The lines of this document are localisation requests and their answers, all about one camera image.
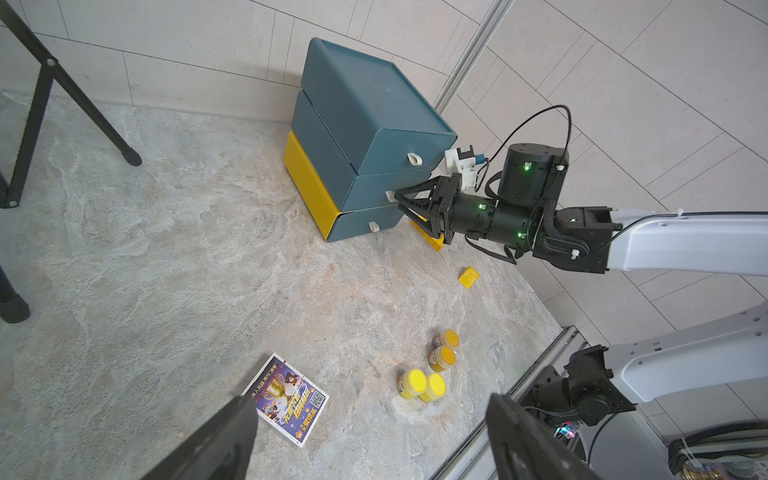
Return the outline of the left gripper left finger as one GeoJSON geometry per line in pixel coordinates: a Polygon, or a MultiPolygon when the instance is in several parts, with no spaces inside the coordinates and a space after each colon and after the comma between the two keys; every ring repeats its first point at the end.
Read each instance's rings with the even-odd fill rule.
{"type": "Polygon", "coordinates": [[[258,429],[251,396],[237,396],[143,479],[245,479],[258,429]]]}

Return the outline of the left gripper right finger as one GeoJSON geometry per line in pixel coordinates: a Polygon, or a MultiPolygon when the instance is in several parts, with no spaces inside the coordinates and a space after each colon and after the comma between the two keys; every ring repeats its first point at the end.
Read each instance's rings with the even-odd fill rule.
{"type": "Polygon", "coordinates": [[[490,396],[485,422],[499,479],[600,479],[542,422],[508,396],[490,396]]]}

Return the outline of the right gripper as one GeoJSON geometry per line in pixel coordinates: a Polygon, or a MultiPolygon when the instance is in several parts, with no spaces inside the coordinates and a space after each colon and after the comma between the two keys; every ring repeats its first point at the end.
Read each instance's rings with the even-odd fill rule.
{"type": "Polygon", "coordinates": [[[461,192],[463,178],[459,173],[436,176],[416,185],[403,187],[394,193],[398,209],[416,222],[430,236],[443,236],[451,243],[455,232],[451,227],[453,205],[461,192]]]}

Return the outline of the teal three-drawer cabinet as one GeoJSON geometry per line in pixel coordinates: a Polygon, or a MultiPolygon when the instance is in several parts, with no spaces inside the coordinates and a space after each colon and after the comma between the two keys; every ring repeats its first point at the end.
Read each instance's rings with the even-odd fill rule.
{"type": "Polygon", "coordinates": [[[323,239],[395,227],[457,135],[392,62],[313,38],[284,165],[323,239]]]}

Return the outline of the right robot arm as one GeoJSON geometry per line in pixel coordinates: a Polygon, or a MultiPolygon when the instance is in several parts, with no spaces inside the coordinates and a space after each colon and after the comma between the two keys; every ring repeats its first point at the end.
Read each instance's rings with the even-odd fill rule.
{"type": "MultiPolygon", "coordinates": [[[[641,208],[726,209],[767,206],[767,162],[727,134],[721,134],[683,162],[692,173],[668,192],[655,194],[629,175],[585,135],[562,198],[570,204],[607,203],[641,208]]],[[[564,272],[525,256],[506,271],[539,297],[561,325],[576,326],[591,343],[629,343],[730,315],[767,298],[764,277],[645,270],[611,270],[604,275],[564,272]]],[[[732,382],[642,405],[665,434],[691,433],[720,423],[764,419],[767,381],[732,382]]]]}

